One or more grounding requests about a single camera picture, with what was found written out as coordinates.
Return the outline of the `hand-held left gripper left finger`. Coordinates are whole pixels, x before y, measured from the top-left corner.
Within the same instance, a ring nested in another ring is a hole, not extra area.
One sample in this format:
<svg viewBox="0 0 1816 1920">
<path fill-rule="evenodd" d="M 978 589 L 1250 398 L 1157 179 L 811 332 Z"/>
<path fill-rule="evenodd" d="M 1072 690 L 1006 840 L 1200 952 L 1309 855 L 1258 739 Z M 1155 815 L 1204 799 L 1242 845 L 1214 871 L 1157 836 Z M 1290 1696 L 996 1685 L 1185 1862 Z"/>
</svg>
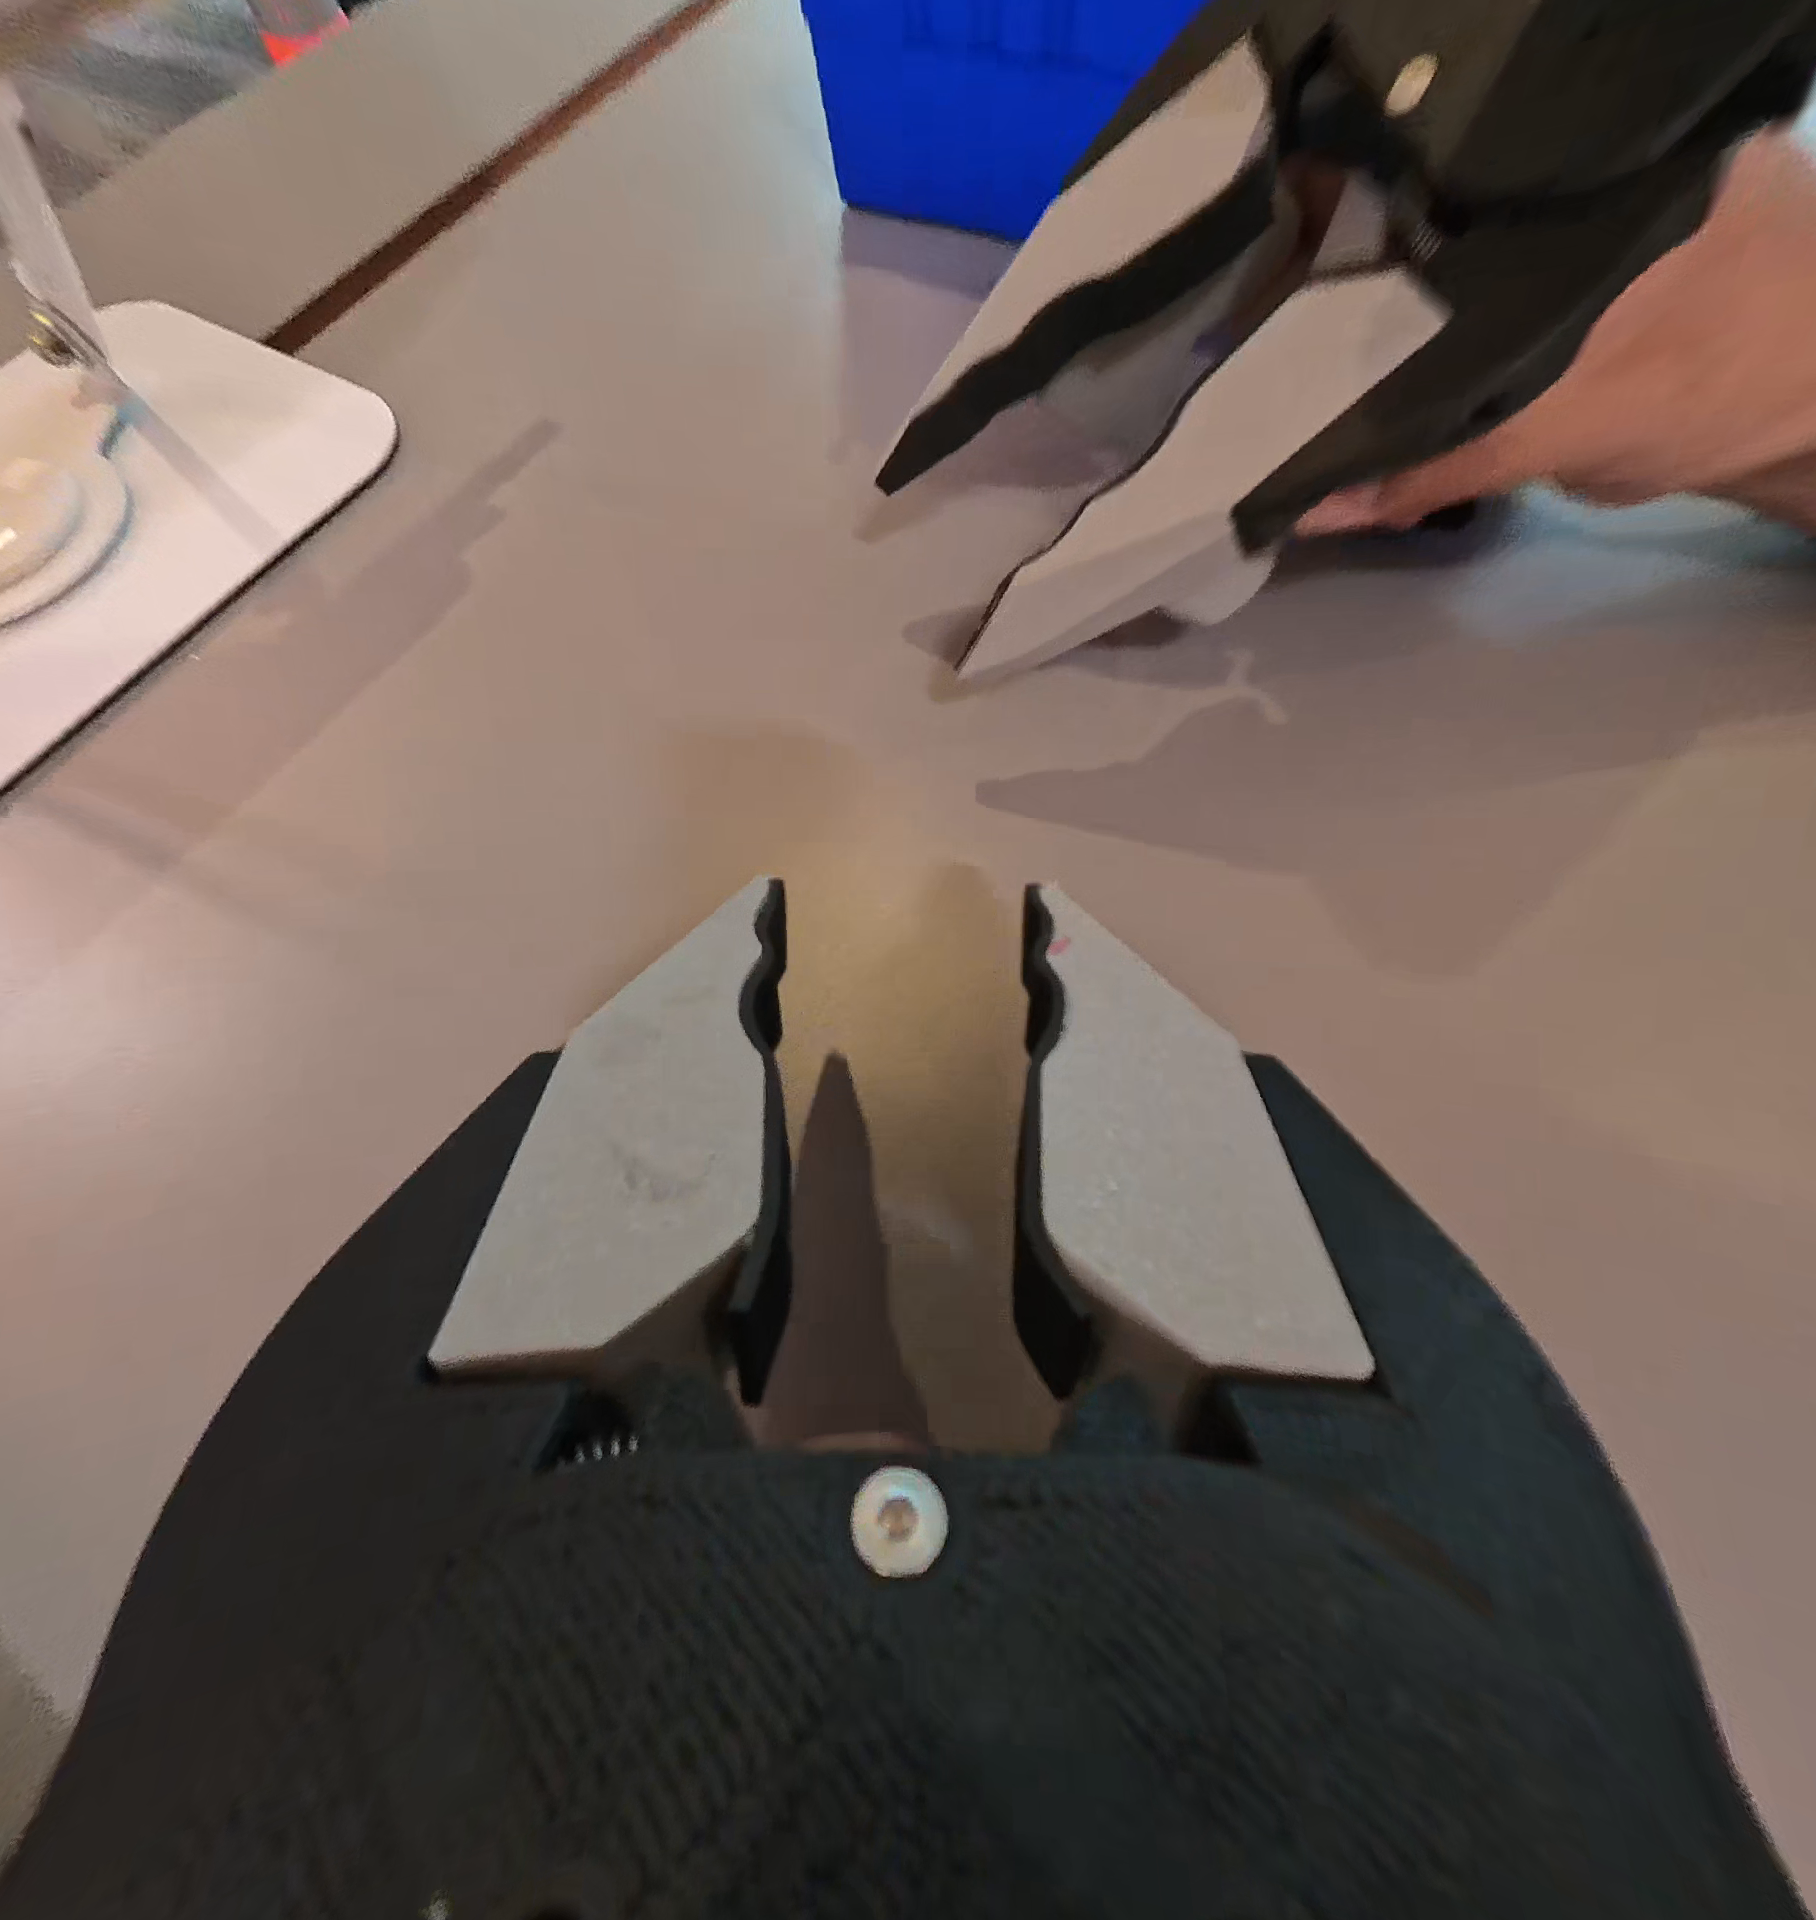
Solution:
<svg viewBox="0 0 1816 1920">
<path fill-rule="evenodd" d="M 780 985 L 757 876 L 561 1046 L 431 1344 L 443 1380 L 702 1367 L 760 1408 L 793 1310 Z"/>
</svg>

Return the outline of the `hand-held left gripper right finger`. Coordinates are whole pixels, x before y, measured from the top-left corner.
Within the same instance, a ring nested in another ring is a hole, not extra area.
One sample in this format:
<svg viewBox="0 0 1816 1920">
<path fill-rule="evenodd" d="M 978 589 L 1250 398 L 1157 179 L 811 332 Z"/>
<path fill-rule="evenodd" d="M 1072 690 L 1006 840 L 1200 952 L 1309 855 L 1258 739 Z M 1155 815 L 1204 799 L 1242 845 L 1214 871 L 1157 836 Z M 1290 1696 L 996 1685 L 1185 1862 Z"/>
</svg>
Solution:
<svg viewBox="0 0 1816 1920">
<path fill-rule="evenodd" d="M 1366 1386 L 1378 1360 L 1237 1035 L 1061 885 L 1020 902 L 1012 1306 L 1056 1404 L 1134 1370 Z"/>
</svg>

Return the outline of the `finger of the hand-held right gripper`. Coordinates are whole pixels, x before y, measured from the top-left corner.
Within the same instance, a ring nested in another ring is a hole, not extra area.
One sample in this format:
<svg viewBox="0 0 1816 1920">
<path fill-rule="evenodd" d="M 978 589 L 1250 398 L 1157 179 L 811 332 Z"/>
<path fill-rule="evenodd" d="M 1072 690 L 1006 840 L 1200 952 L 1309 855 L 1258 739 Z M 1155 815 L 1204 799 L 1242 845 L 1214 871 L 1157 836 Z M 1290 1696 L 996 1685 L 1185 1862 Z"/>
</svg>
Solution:
<svg viewBox="0 0 1816 1920">
<path fill-rule="evenodd" d="M 1313 280 L 1200 386 L 1146 457 L 996 589 L 958 679 L 1004 680 L 1138 617 L 1223 620 L 1272 573 L 1278 534 L 1242 534 L 1258 482 L 1451 320 L 1410 270 Z"/>
<path fill-rule="evenodd" d="M 1272 80 L 1204 66 L 1056 193 L 903 421 L 875 491 L 907 491 L 1087 349 L 1231 270 L 1272 202 Z"/>
</svg>

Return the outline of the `blue plastic bin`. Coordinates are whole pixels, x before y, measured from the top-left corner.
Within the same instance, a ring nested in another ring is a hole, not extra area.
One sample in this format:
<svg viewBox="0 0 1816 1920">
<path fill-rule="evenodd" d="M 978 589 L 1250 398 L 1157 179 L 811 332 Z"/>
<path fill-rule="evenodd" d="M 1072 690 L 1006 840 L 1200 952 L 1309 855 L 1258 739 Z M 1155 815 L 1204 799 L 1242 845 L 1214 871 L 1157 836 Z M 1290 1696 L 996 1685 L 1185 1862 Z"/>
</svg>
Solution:
<svg viewBox="0 0 1816 1920">
<path fill-rule="evenodd" d="M 801 2 L 842 205 L 1020 243 L 1200 2 Z"/>
</svg>

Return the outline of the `person's right hand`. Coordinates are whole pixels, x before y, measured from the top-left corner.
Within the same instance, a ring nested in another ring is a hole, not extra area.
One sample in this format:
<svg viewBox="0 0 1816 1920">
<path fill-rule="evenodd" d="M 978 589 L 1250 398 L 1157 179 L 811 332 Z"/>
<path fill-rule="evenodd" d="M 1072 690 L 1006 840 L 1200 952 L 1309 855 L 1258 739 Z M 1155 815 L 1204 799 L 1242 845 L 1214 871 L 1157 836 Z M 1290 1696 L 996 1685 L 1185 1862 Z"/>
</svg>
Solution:
<svg viewBox="0 0 1816 1920">
<path fill-rule="evenodd" d="M 1816 155 L 1795 131 L 1735 150 L 1703 227 L 1609 306 L 1542 398 L 1325 498 L 1296 534 L 1402 530 L 1524 487 L 1613 511 L 1685 494 L 1816 536 Z"/>
</svg>

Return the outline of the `clear glass dish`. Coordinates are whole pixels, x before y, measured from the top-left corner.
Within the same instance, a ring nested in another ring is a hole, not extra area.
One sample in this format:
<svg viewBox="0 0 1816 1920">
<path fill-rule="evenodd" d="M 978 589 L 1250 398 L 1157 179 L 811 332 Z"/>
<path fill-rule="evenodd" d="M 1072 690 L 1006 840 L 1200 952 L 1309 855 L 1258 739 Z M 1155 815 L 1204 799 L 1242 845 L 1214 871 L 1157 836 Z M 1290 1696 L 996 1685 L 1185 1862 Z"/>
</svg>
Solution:
<svg viewBox="0 0 1816 1920">
<path fill-rule="evenodd" d="M 123 536 L 130 494 L 101 451 L 0 459 L 0 627 L 53 608 Z"/>
</svg>

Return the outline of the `white rounded base plate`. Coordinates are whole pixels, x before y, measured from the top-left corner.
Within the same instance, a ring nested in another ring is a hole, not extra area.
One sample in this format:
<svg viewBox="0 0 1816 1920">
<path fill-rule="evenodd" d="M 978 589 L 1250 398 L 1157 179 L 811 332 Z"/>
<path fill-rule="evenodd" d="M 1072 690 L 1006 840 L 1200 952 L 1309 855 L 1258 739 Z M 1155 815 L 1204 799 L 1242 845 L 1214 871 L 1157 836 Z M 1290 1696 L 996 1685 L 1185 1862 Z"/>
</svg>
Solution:
<svg viewBox="0 0 1816 1920">
<path fill-rule="evenodd" d="M 128 425 L 110 457 L 130 491 L 123 536 L 72 594 L 0 627 L 0 799 L 186 646 L 388 464 L 392 410 L 364 386 L 165 303 L 101 313 L 114 366 L 165 429 L 231 482 L 261 542 Z M 82 453 L 76 377 L 29 353 L 0 366 L 0 459 Z"/>
</svg>

